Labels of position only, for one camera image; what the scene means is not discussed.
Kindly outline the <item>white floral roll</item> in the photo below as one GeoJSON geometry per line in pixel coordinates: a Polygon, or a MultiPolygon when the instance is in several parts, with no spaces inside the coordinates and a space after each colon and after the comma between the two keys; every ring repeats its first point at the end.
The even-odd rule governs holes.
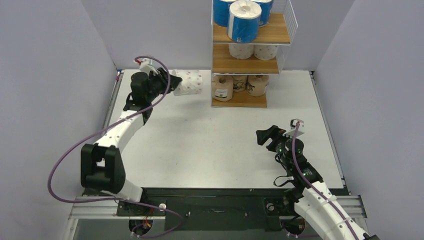
{"type": "Polygon", "coordinates": [[[182,79],[181,83],[173,91],[176,97],[198,95],[203,90],[203,77],[199,70],[173,69],[172,75],[182,79]]]}
{"type": "Polygon", "coordinates": [[[254,54],[253,44],[230,43],[228,45],[229,54],[236,59],[249,59],[254,54]]]}
{"type": "Polygon", "coordinates": [[[257,44],[254,46],[253,55],[259,60],[268,61],[276,57],[278,49],[278,45],[257,44]]]}

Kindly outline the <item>brown roll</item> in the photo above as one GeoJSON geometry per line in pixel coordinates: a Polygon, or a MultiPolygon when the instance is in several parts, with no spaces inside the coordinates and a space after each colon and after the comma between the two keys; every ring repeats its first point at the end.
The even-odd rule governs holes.
{"type": "Polygon", "coordinates": [[[230,75],[215,75],[211,81],[212,97],[220,102],[227,102],[233,97],[234,78],[230,75]]]}
{"type": "Polygon", "coordinates": [[[249,75],[246,91],[250,96],[260,97],[266,93],[269,84],[269,75],[249,75]]]}
{"type": "Polygon", "coordinates": [[[233,92],[238,93],[246,89],[246,84],[248,81],[247,75],[233,75],[233,92]]]}

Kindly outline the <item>blue roll front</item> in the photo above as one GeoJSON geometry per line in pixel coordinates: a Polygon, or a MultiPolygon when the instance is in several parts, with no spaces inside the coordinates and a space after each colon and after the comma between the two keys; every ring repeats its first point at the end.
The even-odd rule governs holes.
{"type": "Polygon", "coordinates": [[[229,21],[229,8],[236,0],[213,0],[213,21],[221,27],[227,27],[229,21]]]}

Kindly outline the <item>blue roll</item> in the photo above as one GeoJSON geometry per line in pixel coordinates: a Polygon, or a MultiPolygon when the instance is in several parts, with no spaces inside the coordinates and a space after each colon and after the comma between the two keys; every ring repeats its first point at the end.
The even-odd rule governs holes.
{"type": "Polygon", "coordinates": [[[230,4],[227,35],[235,43],[251,43],[258,35],[261,6],[252,0],[237,0],[230,4]]]}
{"type": "Polygon", "coordinates": [[[227,27],[229,21],[229,8],[236,0],[213,0],[213,21],[221,27],[227,27]]]}
{"type": "Polygon", "coordinates": [[[253,0],[261,7],[261,15],[259,18],[259,27],[264,27],[268,24],[274,0],[253,0]]]}

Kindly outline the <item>blue roll back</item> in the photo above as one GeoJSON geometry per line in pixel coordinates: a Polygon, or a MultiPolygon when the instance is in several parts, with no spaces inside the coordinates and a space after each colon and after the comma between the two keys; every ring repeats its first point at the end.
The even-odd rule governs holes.
{"type": "Polygon", "coordinates": [[[230,4],[227,35],[235,43],[251,43],[258,35],[261,6],[252,0],[237,0],[230,4]]]}

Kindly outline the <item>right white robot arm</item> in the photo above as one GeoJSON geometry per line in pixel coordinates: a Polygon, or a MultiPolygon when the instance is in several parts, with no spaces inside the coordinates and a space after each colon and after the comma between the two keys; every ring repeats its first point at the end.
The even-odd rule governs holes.
{"type": "Polygon", "coordinates": [[[266,149],[275,153],[275,161],[286,172],[286,183],[293,188],[285,191],[282,207],[289,214],[302,217],[323,240],[377,240],[342,208],[318,171],[304,156],[304,143],[298,138],[300,120],[294,119],[291,130],[276,125],[255,132],[257,144],[271,143],[266,149]]]}

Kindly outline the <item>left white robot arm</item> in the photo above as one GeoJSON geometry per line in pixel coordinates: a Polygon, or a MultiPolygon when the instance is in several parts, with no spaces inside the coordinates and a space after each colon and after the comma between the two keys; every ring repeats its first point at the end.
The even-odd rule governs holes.
{"type": "Polygon", "coordinates": [[[80,182],[84,188],[130,201],[136,215],[149,209],[145,188],[126,177],[122,151],[134,134],[143,127],[153,112],[153,100],[176,90],[183,79],[168,74],[162,67],[149,73],[138,71],[130,77],[127,95],[119,119],[95,143],[86,143],[80,151],[80,182]]]}

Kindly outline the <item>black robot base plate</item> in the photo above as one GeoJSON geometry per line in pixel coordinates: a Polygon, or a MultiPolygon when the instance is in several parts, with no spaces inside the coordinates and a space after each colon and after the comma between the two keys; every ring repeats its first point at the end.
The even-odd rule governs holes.
{"type": "Polygon", "coordinates": [[[153,226],[153,218],[164,221],[169,230],[184,219],[179,231],[288,231],[302,234],[306,221],[294,212],[290,191],[273,188],[147,188],[141,198],[150,207],[118,201],[116,214],[130,217],[137,232],[153,226]],[[154,209],[158,206],[172,213],[154,209]]]}

